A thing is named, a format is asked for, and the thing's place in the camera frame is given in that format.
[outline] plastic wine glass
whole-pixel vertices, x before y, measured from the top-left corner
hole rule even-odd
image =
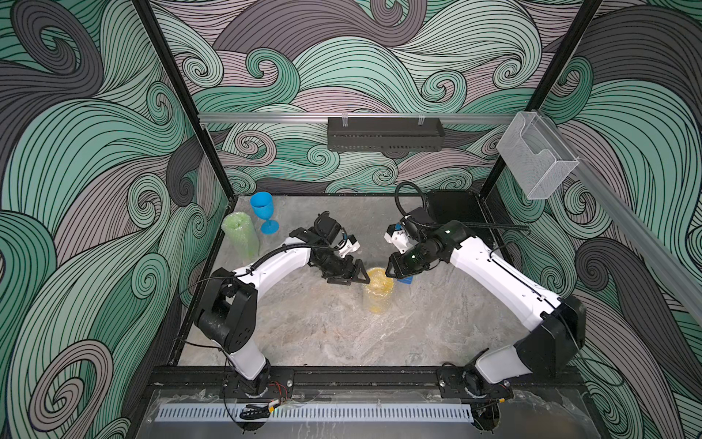
[[[278,222],[270,219],[273,216],[273,196],[268,192],[257,192],[250,200],[253,212],[258,218],[265,220],[261,225],[261,233],[272,235],[278,231]]]

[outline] red wire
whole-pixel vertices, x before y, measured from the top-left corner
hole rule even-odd
[[[268,386],[276,386],[278,388],[278,394],[283,398],[283,388],[285,390],[285,398],[283,401],[286,401],[288,399],[288,388],[280,384],[278,381],[273,381],[273,384],[268,384]]]

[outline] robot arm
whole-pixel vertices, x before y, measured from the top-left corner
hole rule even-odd
[[[370,283],[363,262],[349,255],[360,248],[353,235],[346,236],[344,231],[343,245],[329,245],[342,230],[324,212],[311,228],[293,230],[278,249],[255,263],[234,271],[219,268],[213,277],[221,279],[208,281],[194,323],[222,348],[245,378],[250,393],[261,394],[267,385],[270,363],[251,337],[256,328],[257,303],[273,285],[305,265],[319,267],[328,283]]]
[[[494,255],[459,221],[426,233],[413,233],[413,236],[402,227],[396,229],[389,228],[385,236],[389,242],[397,242],[399,250],[388,261],[385,271],[388,277],[402,279],[421,273],[437,260],[450,263],[480,282],[530,331],[513,345],[487,351],[475,359],[469,366],[478,375],[478,382],[497,384],[532,372],[553,375],[583,347],[583,304],[572,296],[561,299],[523,275]],[[408,244],[410,238],[418,241],[413,247]]]

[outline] black cable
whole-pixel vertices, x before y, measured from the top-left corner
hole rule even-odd
[[[416,184],[412,183],[411,181],[403,181],[397,187],[395,188],[395,206],[397,206],[397,210],[399,210],[400,214],[402,215],[403,218],[407,218],[408,221],[411,223],[418,225],[420,227],[426,227],[426,228],[439,228],[443,226],[444,224],[424,224],[420,223],[419,221],[415,220],[412,218],[412,216],[408,216],[407,212],[402,208],[402,205],[399,202],[399,190],[400,188],[403,188],[404,186],[409,186],[410,188],[413,188],[419,196],[422,198],[422,207],[424,207],[424,210],[427,210],[426,203],[425,203],[425,195],[424,192],[417,186]],[[500,229],[500,230],[520,230],[522,232],[529,230],[529,227],[526,225],[517,225],[517,224],[498,224],[498,223],[471,223],[471,222],[461,222],[465,227],[468,228],[484,228],[484,229]]]
[[[424,271],[431,271],[431,270],[434,270],[434,269],[435,269],[436,267],[438,267],[439,265],[441,265],[441,261],[437,262],[437,265],[435,265],[435,266],[433,266],[433,267],[429,267],[429,268],[427,268],[427,269],[424,270]]]
[[[507,246],[510,245],[510,244],[517,244],[519,241],[523,240],[525,237],[530,236],[530,235],[531,235],[531,230],[527,229],[526,231],[529,232],[529,233],[525,234],[524,236],[522,236],[522,237],[519,238],[518,240],[512,241],[512,242],[508,242],[507,244],[502,244],[501,246],[499,246],[499,247],[497,247],[496,249],[494,249],[493,251],[491,251],[490,254],[488,255],[488,259],[492,259],[492,253],[494,253],[494,252],[496,252],[496,251],[498,251],[498,250],[500,250],[500,249],[504,249],[505,247],[507,247]]]
[[[558,317],[558,320],[563,324],[563,326],[566,327],[566,330],[568,331],[568,335],[570,336],[571,340],[572,340],[573,343],[575,344],[576,355],[573,356],[573,360],[580,360],[580,361],[583,361],[583,362],[587,362],[587,361],[593,362],[593,363],[595,363],[596,365],[600,365],[600,366],[602,366],[602,367],[606,367],[607,369],[610,369],[611,371],[613,371],[614,374],[619,375],[619,378],[620,378],[620,380],[621,380],[620,383],[614,383],[614,382],[610,382],[609,380],[603,379],[602,381],[603,381],[606,385],[608,385],[608,386],[611,386],[611,387],[622,387],[622,386],[625,386],[625,385],[626,385],[626,383],[627,383],[626,378],[625,378],[624,375],[622,375],[622,373],[621,373],[620,371],[618,371],[615,367],[613,367],[613,366],[611,366],[611,365],[608,365],[608,364],[605,363],[605,362],[602,362],[602,361],[599,361],[599,360],[595,360],[594,358],[585,358],[585,357],[582,357],[582,356],[581,356],[581,357],[578,357],[578,356],[577,356],[577,353],[580,351],[580,348],[578,347],[578,342],[577,342],[577,340],[575,339],[575,336],[573,335],[573,332],[571,331],[570,326],[569,326],[568,323],[567,323],[565,320],[563,320],[561,317]],[[590,368],[590,366],[588,366],[587,364],[585,364],[584,367],[585,367],[589,372],[591,372],[591,373],[593,373],[593,374],[596,374],[596,375],[598,375],[598,376],[601,377],[600,374],[598,374],[596,371],[592,370],[592,369]]]
[[[283,253],[284,251],[292,250],[292,249],[315,249],[315,250],[331,250],[333,251],[334,248],[330,247],[329,245],[315,245],[315,244],[305,244],[305,243],[300,243],[300,244],[290,244],[290,245],[285,245],[283,244],[282,246],[273,249],[266,253],[265,255],[261,256],[258,261],[254,262],[251,264],[251,267],[247,268],[246,274],[251,274],[252,272],[256,271],[259,267],[263,265],[264,262],[266,262],[268,259],[271,259],[273,256]]]
[[[229,357],[227,357],[227,361],[224,363],[224,371],[222,373],[222,375],[223,375],[223,377],[222,377],[222,401],[224,401],[224,410],[229,415],[229,419],[231,419],[232,422],[236,423],[237,420],[234,419],[234,417],[232,416],[232,413],[229,411],[229,407],[227,406],[227,396],[225,395],[225,388],[229,385],[229,383],[227,382],[227,363],[229,363],[229,362],[230,362]]]
[[[192,343],[191,341],[182,339],[182,338],[180,338],[180,337],[176,337],[175,339],[176,339],[176,340],[180,340],[180,341],[182,341],[182,342],[185,343],[185,344],[189,344],[189,345],[191,345],[191,346],[196,346],[196,347],[198,347],[198,348],[208,348],[208,349],[222,350],[222,348],[220,348],[219,346],[207,346],[206,344]]]
[[[473,410],[475,410],[476,412],[478,412],[478,411],[480,411],[480,410],[482,410],[482,409],[486,409],[486,408],[488,408],[488,407],[492,407],[493,405],[497,405],[499,402],[500,402],[500,400],[494,400],[493,402],[490,402],[490,403],[488,403],[488,404],[482,405],[482,406],[477,407],[477,408],[475,408],[475,409],[473,409]]]
[[[407,218],[408,221],[413,223],[414,225],[418,225],[420,227],[426,227],[426,228],[438,228],[441,227],[441,224],[424,224],[420,223],[416,219],[412,218],[411,216],[407,215],[407,212],[402,208],[402,204],[399,202],[399,190],[402,189],[405,186],[409,186],[410,188],[413,188],[419,196],[422,198],[422,206],[425,206],[425,199],[424,199],[424,192],[417,186],[416,184],[412,183],[411,181],[403,181],[399,185],[395,187],[395,206],[397,206],[397,210],[399,210],[400,214],[402,215],[403,218]]]
[[[229,279],[230,277],[231,277],[231,276],[225,276],[225,277],[223,277],[223,276],[214,276],[214,277],[205,277],[204,279],[200,279],[200,280],[198,280],[197,282],[191,284],[188,288],[186,288],[186,289],[182,290],[180,293],[178,293],[178,298],[182,297],[182,296],[183,296],[183,293],[185,293],[186,291],[190,290],[191,288],[193,288],[195,285],[199,284],[200,282],[205,282],[206,280],[212,280],[212,279]]]

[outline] wave pattern wallpaper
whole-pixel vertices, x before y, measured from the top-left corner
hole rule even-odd
[[[593,20],[544,110],[702,283],[702,5],[640,3]],[[702,330],[676,291],[575,178],[548,200],[526,200],[508,172],[497,188],[500,219],[532,230],[511,245],[520,269],[587,306],[573,364],[612,436],[700,438]]]
[[[609,2],[603,11],[636,4]],[[202,112],[523,110],[580,1],[152,0]],[[447,148],[329,152],[321,124],[210,124],[237,192],[479,187],[502,126]]]
[[[4,438],[124,437],[168,357],[227,201],[164,75],[130,0],[0,2]]]

